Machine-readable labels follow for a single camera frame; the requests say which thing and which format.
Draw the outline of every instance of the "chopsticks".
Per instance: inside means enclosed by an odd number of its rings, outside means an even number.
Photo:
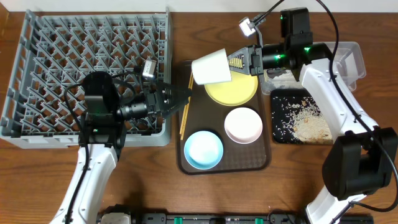
[[[192,86],[193,86],[193,77],[192,77],[192,72],[191,72],[191,77],[189,78],[188,88],[190,90],[192,90]],[[181,141],[184,139],[184,132],[185,132],[185,126],[187,125],[187,117],[188,117],[190,101],[191,101],[191,97],[188,97],[188,104],[184,106],[184,112],[182,114],[182,121],[181,121],[181,127],[180,127],[180,135],[181,135],[180,140]]]

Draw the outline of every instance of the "yellow bowl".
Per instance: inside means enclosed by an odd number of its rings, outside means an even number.
[[[232,72],[232,81],[206,84],[205,89],[211,99],[225,106],[239,106],[256,94],[259,84],[257,76]]]

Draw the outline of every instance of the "wooden table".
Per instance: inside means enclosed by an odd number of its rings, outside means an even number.
[[[174,65],[222,48],[230,54],[253,43],[254,39],[245,39],[239,30],[238,22],[244,16],[255,14],[173,13]],[[21,12],[10,13],[0,32],[0,104],[4,102],[23,17]],[[356,99],[381,127],[398,130],[398,14],[340,13],[335,17],[341,40],[358,42],[366,64],[368,73],[357,82]],[[335,32],[326,14],[312,13],[311,25],[315,41],[334,41]],[[278,14],[271,15],[261,30],[264,43],[280,41]],[[264,100],[268,105],[269,97]],[[270,124],[269,108],[267,114]],[[175,142],[174,131],[168,146],[124,148],[106,186],[102,207],[121,203],[137,210],[174,213],[268,213],[275,208],[298,211],[322,188],[321,167],[331,149],[272,142],[271,164],[262,171],[188,176],[177,168]],[[0,222],[49,222],[75,170],[77,147],[36,150],[19,149],[6,141],[0,144]],[[392,181],[364,202],[386,207],[395,194]],[[350,212],[370,211],[356,207]],[[376,223],[398,222],[398,210],[370,214]]]

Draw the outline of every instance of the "plate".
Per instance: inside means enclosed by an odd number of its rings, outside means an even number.
[[[234,142],[249,144],[260,137],[262,120],[252,109],[236,108],[225,117],[224,128],[228,137]]]
[[[210,169],[223,157],[223,143],[209,131],[193,133],[185,142],[184,155],[188,163],[197,169]]]
[[[231,71],[231,82],[206,84],[205,89],[211,99],[225,106],[239,106],[256,94],[259,84],[257,76]]]

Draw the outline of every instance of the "blue bowl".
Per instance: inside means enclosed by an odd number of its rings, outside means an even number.
[[[210,169],[223,157],[223,143],[209,131],[193,133],[185,142],[184,155],[188,163],[196,169]]]

